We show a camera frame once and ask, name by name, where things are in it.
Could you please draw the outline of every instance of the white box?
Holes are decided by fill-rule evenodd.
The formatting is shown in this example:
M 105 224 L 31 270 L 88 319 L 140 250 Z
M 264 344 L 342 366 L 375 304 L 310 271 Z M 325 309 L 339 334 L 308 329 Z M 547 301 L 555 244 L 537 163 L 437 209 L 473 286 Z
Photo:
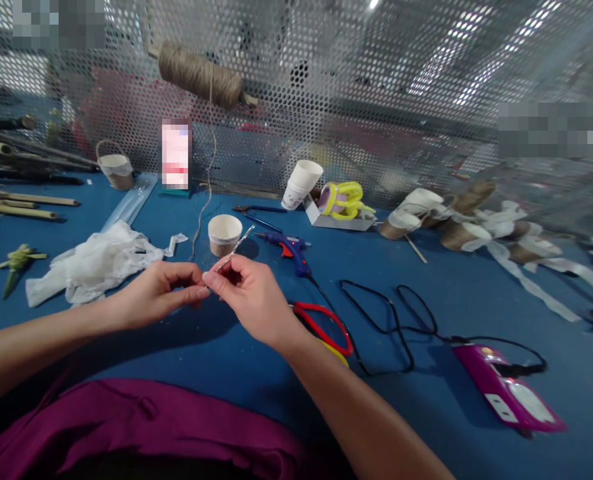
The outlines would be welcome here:
M 310 194 L 303 199 L 303 207 L 305 208 L 305 213 L 308 215 L 313 227 L 366 231 L 368 228 L 372 227 L 376 221 L 376 217 L 367 210 L 360 210 L 356 218 L 350 221 L 340 221 L 333 219 L 328 215 L 321 215 L 321 212 L 318 211 L 318 207 L 314 200 L 312 200 L 312 195 Z

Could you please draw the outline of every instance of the blurred label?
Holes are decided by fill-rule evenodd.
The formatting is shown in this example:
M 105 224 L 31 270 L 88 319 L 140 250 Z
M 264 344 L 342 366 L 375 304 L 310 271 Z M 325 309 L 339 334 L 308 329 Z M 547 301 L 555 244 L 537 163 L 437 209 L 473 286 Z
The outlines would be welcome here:
M 105 48 L 103 0 L 15 0 L 14 49 Z
M 192 132 L 188 119 L 161 119 L 161 176 L 163 187 L 188 189 L 188 165 Z
M 593 157 L 593 104 L 499 103 L 500 157 Z

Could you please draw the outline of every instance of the metal mesh wall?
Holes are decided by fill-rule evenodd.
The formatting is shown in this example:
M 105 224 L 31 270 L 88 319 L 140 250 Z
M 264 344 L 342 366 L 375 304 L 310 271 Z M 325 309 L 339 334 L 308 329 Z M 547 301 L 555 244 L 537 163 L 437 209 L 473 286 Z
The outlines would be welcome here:
M 297 159 L 321 182 L 355 180 L 375 206 L 411 189 L 497 196 L 556 228 L 593 233 L 593 159 L 513 159 L 496 148 L 498 103 L 593 102 L 593 0 L 106 0 L 105 49 L 13 50 L 0 0 L 0 83 L 93 158 L 103 138 L 157 170 L 162 117 L 193 122 L 193 175 L 280 193 Z M 238 71 L 259 107 L 225 112 L 161 80 L 147 48 L 175 38 Z

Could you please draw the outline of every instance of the hand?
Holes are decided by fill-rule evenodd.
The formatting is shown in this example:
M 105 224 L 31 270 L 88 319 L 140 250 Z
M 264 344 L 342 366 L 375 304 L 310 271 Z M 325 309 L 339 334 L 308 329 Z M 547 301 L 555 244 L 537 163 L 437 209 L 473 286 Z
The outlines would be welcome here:
M 196 263 L 154 262 L 123 290 L 108 297 L 124 329 L 137 329 L 182 307 L 201 306 L 210 295 Z
M 219 273 L 214 273 L 222 262 L 219 260 L 204 273 L 203 280 L 232 307 L 250 335 L 284 353 L 307 333 L 292 313 L 270 267 L 235 254 Z

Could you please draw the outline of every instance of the forearm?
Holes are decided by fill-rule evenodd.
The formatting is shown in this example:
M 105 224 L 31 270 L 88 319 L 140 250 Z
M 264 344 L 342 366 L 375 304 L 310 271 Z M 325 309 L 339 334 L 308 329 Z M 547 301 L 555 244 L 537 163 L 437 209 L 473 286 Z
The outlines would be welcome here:
M 282 353 L 360 480 L 453 479 L 385 400 L 312 335 L 303 333 Z
M 0 330 L 0 397 L 117 323 L 106 301 Z

